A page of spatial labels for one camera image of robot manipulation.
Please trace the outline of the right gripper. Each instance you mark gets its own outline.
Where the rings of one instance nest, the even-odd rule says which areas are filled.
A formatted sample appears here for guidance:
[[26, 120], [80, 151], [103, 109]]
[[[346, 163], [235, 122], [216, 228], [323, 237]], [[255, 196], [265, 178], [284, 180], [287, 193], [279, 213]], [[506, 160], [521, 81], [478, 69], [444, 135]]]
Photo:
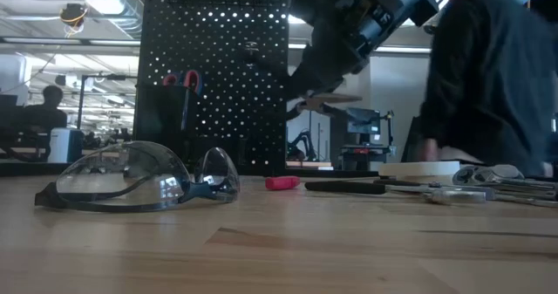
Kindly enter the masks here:
[[334, 93], [343, 75], [357, 74], [370, 55], [410, 19], [420, 26], [439, 12], [436, 0], [291, 0], [289, 13], [312, 27], [310, 44], [286, 82], [286, 100], [303, 98], [286, 113], [293, 120], [303, 111], [347, 120], [333, 104], [361, 101]]

